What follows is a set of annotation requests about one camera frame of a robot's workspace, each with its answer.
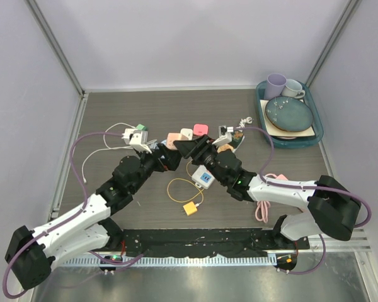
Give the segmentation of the orange cube socket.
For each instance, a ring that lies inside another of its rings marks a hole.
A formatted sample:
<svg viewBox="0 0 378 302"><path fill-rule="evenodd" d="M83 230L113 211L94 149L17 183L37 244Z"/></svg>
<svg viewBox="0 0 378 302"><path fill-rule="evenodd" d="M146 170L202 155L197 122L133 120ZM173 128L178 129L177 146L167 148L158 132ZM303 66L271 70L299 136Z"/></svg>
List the orange cube socket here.
<svg viewBox="0 0 378 302"><path fill-rule="evenodd" d="M232 145L229 145L228 143L225 144L225 145L221 145L217 148L217 153L221 153L221 152L224 152L226 150L230 150L230 151L234 151L234 147Z"/></svg>

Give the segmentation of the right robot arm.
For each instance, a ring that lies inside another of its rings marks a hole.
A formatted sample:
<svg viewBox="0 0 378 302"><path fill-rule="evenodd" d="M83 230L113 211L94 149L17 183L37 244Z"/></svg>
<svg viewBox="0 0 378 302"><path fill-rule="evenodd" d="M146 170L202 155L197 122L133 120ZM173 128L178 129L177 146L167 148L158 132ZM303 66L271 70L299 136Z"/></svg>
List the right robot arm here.
<svg viewBox="0 0 378 302"><path fill-rule="evenodd" d="M218 152L207 135L196 140L176 140L173 144L184 158L203 165L234 199L269 201L302 209L302 213L283 215L276 222L272 241L278 248L319 234L340 241L351 239L362 203L334 178L321 176L317 181L305 182L268 179L243 169L232 151Z"/></svg>

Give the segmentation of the pink cube socket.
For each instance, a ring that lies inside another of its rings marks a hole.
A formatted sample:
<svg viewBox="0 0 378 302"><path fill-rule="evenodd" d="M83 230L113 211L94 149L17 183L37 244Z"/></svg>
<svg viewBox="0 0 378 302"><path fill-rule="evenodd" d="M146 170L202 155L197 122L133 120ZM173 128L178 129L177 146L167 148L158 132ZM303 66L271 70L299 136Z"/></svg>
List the pink cube socket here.
<svg viewBox="0 0 378 302"><path fill-rule="evenodd" d="M168 133L166 139L166 147L169 150L177 150L175 146L175 141L182 141L186 140L186 136L182 135L181 133Z"/></svg>

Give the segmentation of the white charger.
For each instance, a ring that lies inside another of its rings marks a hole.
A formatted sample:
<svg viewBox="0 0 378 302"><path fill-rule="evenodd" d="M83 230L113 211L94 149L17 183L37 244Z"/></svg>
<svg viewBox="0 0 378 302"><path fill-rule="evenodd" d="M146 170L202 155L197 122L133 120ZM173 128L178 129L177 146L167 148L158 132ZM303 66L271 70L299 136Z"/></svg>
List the white charger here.
<svg viewBox="0 0 378 302"><path fill-rule="evenodd" d="M193 139L193 130L191 128L182 128L180 130L180 133L184 137L187 137L188 140L192 140Z"/></svg>

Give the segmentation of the white multicolour power strip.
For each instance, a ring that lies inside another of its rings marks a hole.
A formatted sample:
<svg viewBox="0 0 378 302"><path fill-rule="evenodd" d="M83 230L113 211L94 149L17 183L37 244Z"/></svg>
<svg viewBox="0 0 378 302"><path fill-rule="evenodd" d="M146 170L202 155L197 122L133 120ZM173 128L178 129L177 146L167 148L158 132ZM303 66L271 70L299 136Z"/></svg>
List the white multicolour power strip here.
<svg viewBox="0 0 378 302"><path fill-rule="evenodd" d="M253 119L250 116L243 118L240 120L238 127L234 127L234 131L239 130L239 128L244 128L246 125L252 124L252 122ZM206 169L204 165L200 165L192 175L192 181L198 188L208 189L214 180L215 177Z"/></svg>

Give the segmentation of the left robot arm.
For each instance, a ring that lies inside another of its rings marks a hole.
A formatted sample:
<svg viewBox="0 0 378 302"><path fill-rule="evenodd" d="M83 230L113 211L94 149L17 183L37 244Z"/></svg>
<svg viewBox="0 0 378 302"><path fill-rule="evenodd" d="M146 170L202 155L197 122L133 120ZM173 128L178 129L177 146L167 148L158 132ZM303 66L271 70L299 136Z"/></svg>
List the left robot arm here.
<svg viewBox="0 0 378 302"><path fill-rule="evenodd" d="M94 194L62 216L32 230L21 226L13 232L4 256L24 291L46 280L59 265L84 252L105 248L114 251L122 230L111 219L155 172L175 171L181 161L177 150L162 143L148 152L122 158L109 180Z"/></svg>

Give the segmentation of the dark green cube socket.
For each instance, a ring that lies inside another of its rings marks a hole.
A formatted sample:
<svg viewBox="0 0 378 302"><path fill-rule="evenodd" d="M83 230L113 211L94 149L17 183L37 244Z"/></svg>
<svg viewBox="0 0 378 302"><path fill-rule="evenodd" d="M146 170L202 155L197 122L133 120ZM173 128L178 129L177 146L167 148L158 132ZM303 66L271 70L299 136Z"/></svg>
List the dark green cube socket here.
<svg viewBox="0 0 378 302"><path fill-rule="evenodd" d="M241 146L244 140L244 133L241 130L235 130L231 135L231 142L229 145L232 147L232 152L235 153Z"/></svg>

